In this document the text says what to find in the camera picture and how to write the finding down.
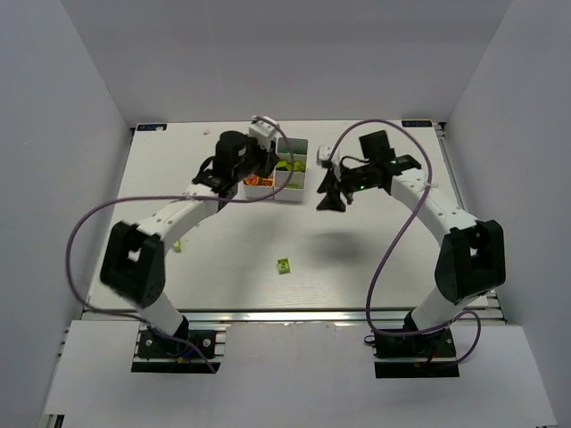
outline white wall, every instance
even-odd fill
[[[138,121],[447,119],[511,0],[62,0]]]
[[[36,426],[66,326],[74,222],[115,192],[128,128],[58,0],[0,2],[0,425]],[[102,220],[74,267],[87,292]]]
[[[508,319],[571,427],[571,3],[515,0],[449,123],[468,206],[504,226]],[[517,363],[517,356],[511,356]]]

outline white plastic container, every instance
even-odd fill
[[[292,148],[294,149],[294,160],[300,161],[305,165],[305,172],[294,172],[292,180],[289,182],[291,188],[286,187],[276,196],[274,199],[276,201],[288,201],[288,202],[302,202],[303,201],[303,191],[305,190],[305,175],[307,174],[307,146],[308,141],[303,138],[288,138]],[[277,156],[285,161],[291,160],[291,155],[287,150],[287,145],[283,138],[277,140]],[[274,170],[274,190],[279,188],[286,181],[287,176],[289,176],[289,171],[278,171]]]
[[[289,141],[294,149],[294,160],[300,161],[303,165],[305,165],[305,172],[294,172],[294,176],[292,180],[288,184],[288,186],[277,195],[269,198],[275,199],[276,201],[287,201],[287,202],[302,202],[303,201],[303,191],[305,190],[305,176],[307,174],[307,147],[308,147],[308,140],[303,138],[289,138]],[[287,150],[287,145],[284,142],[283,138],[279,138],[277,140],[277,156],[284,161],[290,161],[291,156],[289,151]],[[274,190],[279,188],[286,180],[287,176],[289,176],[289,171],[278,171],[274,169],[273,174],[273,185],[244,185],[244,194],[246,198],[255,199],[261,198],[272,193]]]

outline green object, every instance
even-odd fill
[[[180,240],[176,241],[172,246],[172,250],[174,252],[182,252],[182,242]]]
[[[276,169],[278,171],[291,171],[292,165],[287,160],[281,160],[277,163]]]
[[[277,261],[277,271],[280,275],[289,274],[289,260],[288,259],[279,259]]]
[[[296,160],[294,163],[294,171],[295,172],[305,172],[305,164],[300,160]]]

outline cable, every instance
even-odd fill
[[[478,341],[480,340],[480,334],[482,331],[482,322],[480,321],[480,317],[473,310],[462,310],[457,316],[455,316],[449,322],[441,323],[439,325],[435,325],[435,326],[430,327],[430,328],[425,328],[423,330],[417,330],[415,332],[398,332],[398,333],[396,333],[396,332],[387,332],[385,330],[379,330],[378,328],[375,327],[375,325],[373,324],[373,321],[371,319],[371,300],[373,298],[373,291],[375,290],[375,285],[377,284],[377,280],[378,280],[379,276],[381,275],[381,272],[383,271],[383,268],[385,267],[386,262],[391,257],[391,254],[393,254],[394,248],[399,243],[402,236],[407,231],[410,224],[415,219],[415,217],[418,215],[418,213],[420,212],[420,209],[422,208],[423,204],[425,203],[425,200],[428,197],[428,194],[430,192],[430,186],[432,184],[433,168],[432,168],[432,163],[430,162],[430,159],[428,158],[428,154],[426,153],[422,144],[413,135],[411,135],[406,129],[401,128],[398,125],[395,125],[392,122],[390,122],[389,120],[385,120],[385,119],[365,119],[365,120],[361,120],[359,122],[353,123],[351,126],[349,126],[347,129],[344,130],[344,132],[339,136],[339,138],[337,138],[337,141],[335,142],[333,149],[331,150],[331,154],[329,155],[329,160],[331,161],[333,159],[335,151],[339,147],[339,144],[341,144],[343,139],[347,136],[347,134],[349,134],[355,128],[360,127],[361,125],[368,124],[368,123],[381,123],[381,124],[387,125],[388,127],[394,128],[397,131],[399,131],[400,133],[404,134],[418,148],[418,150],[422,154],[422,157],[424,158],[425,163],[426,163],[426,188],[425,188],[424,192],[422,193],[422,195],[420,196],[420,199],[418,200],[417,205],[414,207],[414,210],[410,213],[410,216],[404,222],[404,225],[402,225],[401,229],[398,231],[398,233],[394,237],[393,241],[389,245],[388,249],[385,252],[385,255],[383,256],[383,258],[381,259],[380,263],[377,266],[377,269],[375,270],[375,274],[371,278],[371,283],[370,283],[370,286],[369,286],[368,292],[367,292],[367,302],[365,304],[365,316],[367,318],[367,324],[374,333],[377,333],[380,335],[391,336],[391,337],[411,337],[411,336],[418,336],[421,334],[434,333],[434,332],[437,332],[439,330],[442,330],[443,328],[448,328],[448,327],[450,327],[450,325],[452,323],[454,323],[455,321],[457,321],[461,317],[464,317],[465,315],[471,315],[476,319],[476,324],[477,324],[476,338],[474,340],[474,343],[472,344],[472,346],[468,350],[468,352],[466,354],[464,354],[457,361],[457,363],[460,363],[470,356],[470,354],[476,348]]]
[[[284,131],[277,124],[275,124],[272,121],[267,120],[261,116],[257,116],[255,119],[261,120],[262,122],[265,122],[265,123],[268,123],[282,136],[282,138],[284,138],[285,145],[287,146],[287,150],[290,152],[290,159],[291,159],[292,164],[293,164],[294,163],[294,149],[291,145],[291,142],[289,141],[286,134],[284,133]],[[112,205],[116,205],[118,203],[140,202],[140,201],[172,201],[172,202],[176,202],[176,201],[186,201],[186,200],[219,201],[219,202],[228,202],[228,203],[253,203],[253,202],[263,201],[264,199],[268,199],[268,198],[274,196],[276,193],[281,192],[283,189],[286,188],[286,186],[289,184],[289,182],[293,176],[294,176],[294,172],[290,171],[290,173],[287,175],[287,178],[285,179],[285,182],[282,186],[280,186],[278,189],[276,189],[272,193],[269,193],[265,196],[262,196],[261,198],[255,198],[255,199],[247,199],[247,200],[236,199],[235,200],[235,199],[227,199],[227,198],[218,198],[215,196],[212,196],[212,197],[210,197],[210,196],[187,196],[187,195],[175,194],[175,195],[160,195],[160,196],[128,196],[125,198],[118,198],[118,199],[114,199],[111,201],[103,202],[103,203],[97,205],[96,207],[89,210],[78,221],[78,223],[76,223],[76,225],[71,230],[70,236],[68,238],[68,242],[66,244],[66,248],[65,248],[65,276],[66,276],[66,279],[68,282],[68,286],[70,287],[71,294],[73,295],[75,300],[77,300],[85,308],[90,309],[92,312],[95,312],[98,314],[105,314],[105,315],[111,315],[111,316],[116,316],[116,317],[125,317],[125,318],[134,319],[134,320],[139,321],[139,322],[141,322],[141,323],[143,323],[149,327],[152,327],[153,331],[156,334],[158,334],[160,337],[162,337],[163,339],[167,339],[167,340],[170,340],[173,342],[185,344],[186,346],[190,347],[192,350],[194,350],[198,354],[198,356],[204,361],[204,363],[206,363],[208,368],[213,373],[216,373],[216,370],[212,366],[211,362],[204,356],[204,354],[198,349],[198,347],[196,347],[196,345],[194,345],[190,341],[184,340],[184,339],[179,339],[178,337],[167,334],[167,333],[163,332],[162,330],[160,330],[154,326],[151,326],[150,323],[146,319],[144,319],[138,315],[124,313],[124,312],[118,312],[117,310],[113,310],[113,309],[98,308],[97,306],[92,305],[86,299],[84,299],[83,296],[81,296],[81,294],[79,293],[78,288],[75,285],[75,282],[73,280],[73,275],[71,273],[71,249],[73,247],[73,243],[74,243],[75,238],[79,232],[79,229],[85,224],[85,222],[89,218],[91,218],[94,214],[96,214],[100,210],[103,210],[103,209],[110,207]]]

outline black mounting bracket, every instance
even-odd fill
[[[459,377],[458,364],[455,361],[456,348],[449,329],[409,337],[375,333],[374,337],[376,379]]]

